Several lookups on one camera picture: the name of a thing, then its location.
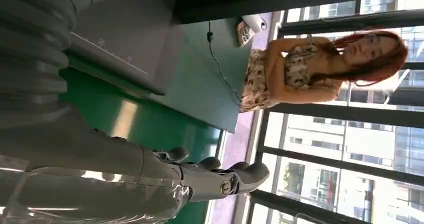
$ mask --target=robotic hand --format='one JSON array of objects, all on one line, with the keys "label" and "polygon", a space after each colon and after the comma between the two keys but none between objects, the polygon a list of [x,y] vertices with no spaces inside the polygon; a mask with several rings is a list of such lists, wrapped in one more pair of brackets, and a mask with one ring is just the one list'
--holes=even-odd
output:
[{"label": "robotic hand", "polygon": [[3,221],[160,223],[187,202],[248,193],[269,176],[259,163],[227,170],[215,157],[177,163],[188,156],[184,149],[153,152],[109,137],[70,106],[53,120],[50,112],[38,114],[43,118],[0,122]]}]

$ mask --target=gray machine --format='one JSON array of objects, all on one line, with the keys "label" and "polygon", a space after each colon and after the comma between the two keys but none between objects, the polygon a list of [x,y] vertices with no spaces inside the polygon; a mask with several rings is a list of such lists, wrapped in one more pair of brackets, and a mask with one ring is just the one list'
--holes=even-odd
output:
[{"label": "gray machine", "polygon": [[0,220],[3,224],[163,223],[187,202],[251,192],[263,164],[182,163],[90,129],[59,101],[77,13],[97,0],[0,0]]}]

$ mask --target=electrical wire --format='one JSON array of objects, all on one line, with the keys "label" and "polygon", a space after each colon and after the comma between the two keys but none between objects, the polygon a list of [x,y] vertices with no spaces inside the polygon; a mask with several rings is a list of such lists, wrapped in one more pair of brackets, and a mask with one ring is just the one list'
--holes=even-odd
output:
[{"label": "electrical wire", "polygon": [[235,89],[235,88],[233,88],[231,85],[230,85],[230,83],[227,81],[227,79],[226,79],[226,77],[224,76],[224,74],[223,74],[223,68],[222,68],[222,65],[221,65],[221,63],[218,61],[218,59],[215,57],[215,55],[214,55],[214,52],[213,52],[213,50],[212,50],[212,35],[213,35],[213,33],[212,33],[212,31],[211,31],[211,26],[210,26],[210,24],[211,24],[211,22],[209,21],[209,32],[207,33],[207,40],[208,40],[208,42],[209,42],[209,51],[210,51],[210,54],[211,54],[211,56],[212,56],[212,58],[215,60],[215,62],[217,63],[217,65],[218,65],[218,68],[219,68],[219,74],[221,75],[221,78],[224,80],[224,82],[225,82],[225,84],[228,86],[228,88],[230,88],[233,92],[234,92],[234,95],[235,95],[235,97],[237,98],[237,100],[239,101],[238,103],[236,103],[238,106],[241,106],[241,101],[242,101],[242,99],[240,98],[240,96],[239,96],[239,94],[237,93],[237,90]]}]

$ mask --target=window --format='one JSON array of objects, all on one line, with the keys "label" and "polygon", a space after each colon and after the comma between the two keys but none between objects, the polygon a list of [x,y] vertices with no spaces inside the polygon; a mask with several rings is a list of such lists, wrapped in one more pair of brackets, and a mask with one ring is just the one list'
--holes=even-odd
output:
[{"label": "window", "polygon": [[364,128],[364,123],[363,122],[349,121],[348,124],[349,124],[349,127],[353,127],[353,128]]},{"label": "window", "polygon": [[325,118],[313,118],[314,123],[326,123]]},{"label": "window", "polygon": [[[360,14],[357,17],[361,19],[361,14],[424,8],[424,2],[356,0],[301,7],[289,10],[287,21],[353,15],[358,8]],[[313,30],[314,22],[302,22],[299,26],[306,27],[303,26],[306,23],[309,25],[307,28]],[[421,26],[389,30],[398,33],[407,44],[409,49],[407,62],[424,62],[424,23]],[[311,35],[335,40],[352,33],[329,30],[326,33]],[[306,37],[306,35],[299,32],[294,37]],[[291,109],[290,114],[284,114],[287,120],[281,122],[285,123],[287,128],[279,129],[276,132],[278,137],[275,139],[275,143],[281,144],[279,138],[283,136],[284,130],[286,131],[287,137],[290,138],[285,139],[284,146],[279,148],[287,152],[273,153],[265,148],[262,150],[264,155],[262,161],[268,163],[270,170],[279,170],[280,173],[273,182],[274,186],[276,184],[278,186],[275,194],[310,204],[317,210],[318,208],[330,210],[335,212],[335,216],[342,214],[375,223],[424,223],[424,198],[422,198],[424,186],[419,186],[417,182],[410,184],[397,180],[402,180],[399,177],[408,177],[409,174],[424,177],[424,128],[419,128],[421,124],[416,121],[410,127],[407,123],[405,126],[394,126],[392,124],[399,121],[394,119],[388,121],[383,114],[381,118],[375,117],[372,111],[385,110],[383,113],[387,115],[398,115],[402,111],[409,112],[408,116],[410,112],[415,112],[417,118],[421,118],[424,105],[410,106],[409,104],[413,103],[412,97],[406,95],[408,94],[406,90],[415,91],[422,88],[424,88],[424,67],[422,70],[401,70],[392,78],[371,87],[344,84],[335,101],[307,106],[309,110],[301,106],[296,110],[288,105],[287,108]],[[403,92],[402,99],[399,103],[394,103],[395,94],[399,92]],[[418,93],[413,98],[420,97],[424,97],[424,89],[422,95]],[[338,108],[332,112],[318,105],[347,107],[344,108],[346,114],[340,113]],[[317,116],[313,116],[314,112],[311,111],[314,108],[317,110]],[[352,110],[349,108],[355,108],[356,116],[349,113]],[[356,112],[358,109],[363,109],[371,118],[359,115]],[[274,161],[277,159],[276,155],[282,155],[279,158],[281,165]],[[321,158],[324,158],[329,166],[318,164]],[[368,166],[369,170],[375,171],[379,176],[358,170],[347,170],[349,165],[345,165],[346,169],[340,168],[339,164],[346,162]],[[381,169],[403,172],[405,175],[398,175],[396,180],[390,180],[385,175],[386,172],[381,172]],[[266,187],[259,189],[270,192],[271,186],[267,183]],[[277,223],[294,223],[282,220],[283,218],[278,219]]]},{"label": "window", "polygon": [[380,165],[385,165],[390,167],[393,166],[392,160],[379,158],[379,157],[373,157],[370,155],[350,153],[350,158],[353,160],[363,161],[366,163],[380,164]]},{"label": "window", "polygon": [[353,90],[350,100],[351,102],[366,103],[368,100],[368,91]]},{"label": "window", "polygon": [[396,10],[396,0],[362,0],[360,13],[378,13]]},{"label": "window", "polygon": [[331,119],[331,124],[333,125],[344,125],[345,121],[344,120],[339,120],[339,119]]},{"label": "window", "polygon": [[320,148],[327,148],[327,149],[332,149],[332,150],[340,150],[340,144],[323,142],[323,141],[312,140],[312,146],[320,147]]},{"label": "window", "polygon": [[331,3],[300,9],[290,9],[288,22],[313,20],[319,18],[341,17],[355,13],[355,1]]},{"label": "window", "polygon": [[297,143],[297,144],[302,144],[303,139],[302,138],[290,137],[290,142]]}]

